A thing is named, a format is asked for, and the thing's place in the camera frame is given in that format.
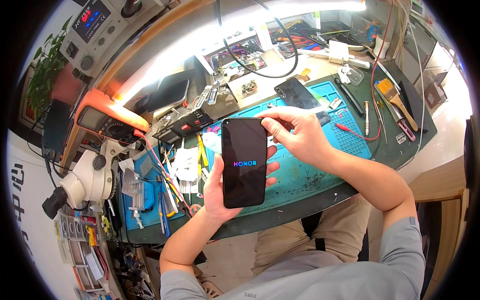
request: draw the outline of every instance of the digital display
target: digital display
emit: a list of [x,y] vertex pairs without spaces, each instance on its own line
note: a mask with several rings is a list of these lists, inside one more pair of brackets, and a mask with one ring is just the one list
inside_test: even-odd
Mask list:
[[98,124],[103,119],[105,114],[91,107],[85,107],[85,113],[79,122],[79,125],[90,130],[96,130]]
[[72,28],[88,43],[101,24],[110,16],[111,12],[100,0],[90,0],[78,15]]

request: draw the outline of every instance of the blue silicone repair mat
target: blue silicone repair mat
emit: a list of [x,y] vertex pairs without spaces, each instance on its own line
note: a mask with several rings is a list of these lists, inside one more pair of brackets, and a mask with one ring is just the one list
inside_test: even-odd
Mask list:
[[[333,101],[335,97],[342,99],[342,103],[335,110],[328,111],[328,114],[332,119],[330,122],[322,126],[325,136],[330,144],[346,153],[370,159],[372,155],[365,140],[350,132],[343,131],[335,125],[335,123],[346,125],[355,133],[362,135],[355,119],[353,119],[350,111],[348,111],[345,101],[333,84],[330,81],[327,81],[313,85],[310,88],[321,96],[327,98],[329,101]],[[256,113],[268,109],[267,103],[285,106],[283,100],[278,97],[265,101],[254,107],[247,108],[229,117],[253,117]],[[220,127],[220,123],[221,120],[210,125],[210,127],[213,128],[215,125]],[[344,182],[335,175],[322,172],[310,165],[302,163],[282,144],[277,144],[277,148],[277,153],[268,160],[269,162],[278,161],[280,163],[280,170],[271,175],[277,178],[277,183],[265,190],[265,201],[262,205],[246,207],[242,210],[239,216],[250,215],[284,206],[326,191]],[[208,162],[212,165],[214,161],[214,152],[207,148],[206,153]]]
[[[158,155],[157,148],[158,146],[154,147],[154,151]],[[135,160],[134,162],[135,172],[140,174],[140,166],[146,159],[150,159],[147,154],[142,155],[142,157]],[[145,178],[148,180],[155,180],[155,176],[157,175],[160,175],[160,173],[158,173],[158,171],[155,168],[151,168],[148,171],[148,173],[145,175]],[[154,189],[154,203],[152,206],[152,210],[140,212],[140,219],[142,220],[143,226],[149,226],[149,225],[160,223],[160,215],[158,214],[158,191],[160,189],[160,184],[155,181],[150,181],[150,183],[153,185],[153,189]],[[140,228],[140,226],[138,226],[137,224],[137,220],[134,217],[132,217],[133,216],[132,210],[128,209],[128,207],[132,205],[132,197],[125,195],[124,193],[122,193],[121,195],[122,195],[122,201],[125,204],[124,207],[125,207],[126,215],[124,217],[125,217],[125,223],[127,224],[127,230]],[[172,217],[168,219],[172,220],[172,219],[179,218],[181,216],[183,216],[183,213],[174,214]]]

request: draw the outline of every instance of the red wire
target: red wire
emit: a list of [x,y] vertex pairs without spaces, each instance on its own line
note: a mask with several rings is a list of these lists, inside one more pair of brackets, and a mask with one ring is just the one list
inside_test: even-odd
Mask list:
[[155,151],[153,151],[153,147],[152,145],[150,144],[150,142],[148,141],[147,137],[145,137],[145,135],[138,129],[135,129],[134,132],[133,132],[134,135],[136,136],[139,136],[141,138],[143,138],[146,142],[147,142],[147,145],[148,147],[150,148],[150,150],[152,150],[152,153],[153,155],[155,156],[155,159],[157,160],[158,164],[160,165],[160,167],[162,168],[162,171],[165,173],[165,175],[167,176],[168,180],[172,183],[172,187],[175,189],[175,192],[178,194],[180,200],[182,200],[183,204],[185,205],[185,207],[187,207],[188,211],[192,214],[192,216],[195,214],[195,212],[192,211],[192,209],[190,208],[190,206],[187,204],[187,202],[185,201],[185,199],[183,199],[183,195],[180,194],[179,190],[177,190],[177,187],[175,186],[175,184],[173,184],[173,180],[170,178],[170,176],[168,175],[168,172],[165,171],[165,168],[163,167],[162,163],[160,162],[160,159],[158,159],[158,157],[156,156],[155,154]]
[[352,129],[348,128],[347,126],[343,125],[343,124],[338,124],[338,123],[335,123],[335,125],[340,128],[341,130],[345,130],[345,131],[350,131],[351,133],[353,133],[354,135],[358,136],[358,137],[361,137],[362,139],[364,140],[369,140],[369,141],[373,141],[375,139],[369,139],[369,138],[366,138],[366,137],[363,137],[359,134],[356,134],[355,132],[352,131]]
[[[390,14],[388,15],[388,22],[387,22],[387,27],[385,29],[385,34],[384,34],[384,40],[382,42],[382,46],[380,47],[380,52],[378,52],[378,55],[377,55],[377,58],[375,59],[375,64],[373,65],[373,70],[372,70],[372,78],[370,80],[370,89],[372,91],[372,101],[373,101],[373,104],[375,105],[375,110],[376,111],[379,111],[378,110],[378,107],[377,107],[377,103],[375,102],[375,96],[373,95],[373,75],[375,74],[375,68],[377,67],[377,63],[378,63],[378,59],[380,58],[380,53],[382,53],[382,50],[384,49],[384,45],[385,45],[385,41],[386,41],[386,36],[387,36],[387,33],[388,33],[388,28],[390,27],[390,19],[392,18],[392,12],[393,12],[393,1],[392,1],[392,6],[390,7]],[[342,130],[345,130],[345,131],[350,131],[351,133],[353,133],[354,135],[358,136],[358,137],[361,137],[362,139],[364,140],[368,140],[368,141],[374,141],[376,140],[379,136],[380,136],[380,130],[382,129],[382,125],[380,123],[380,119],[378,119],[378,133],[377,133],[377,136],[375,136],[375,138],[373,139],[369,139],[369,138],[366,138],[366,137],[363,137],[359,134],[356,134],[355,132],[353,132],[350,128],[348,128],[347,126],[345,125],[342,125],[342,124],[336,124],[336,126]]]

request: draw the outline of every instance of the sleeve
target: sleeve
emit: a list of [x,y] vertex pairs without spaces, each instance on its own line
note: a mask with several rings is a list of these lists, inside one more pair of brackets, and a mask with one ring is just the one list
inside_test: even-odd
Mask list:
[[400,271],[420,296],[425,275],[425,257],[416,218],[411,216],[401,219],[387,228],[382,236],[379,263]]
[[160,277],[160,297],[162,300],[208,299],[197,278],[181,270],[170,270],[162,274]]

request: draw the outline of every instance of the multimeter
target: multimeter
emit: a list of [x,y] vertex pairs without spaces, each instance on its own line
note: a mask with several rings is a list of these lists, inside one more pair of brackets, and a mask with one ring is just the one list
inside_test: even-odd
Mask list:
[[127,144],[139,139],[133,135],[135,129],[143,134],[148,131],[148,122],[144,118],[115,103],[108,95],[95,88],[88,91],[80,102],[75,114],[75,124]]

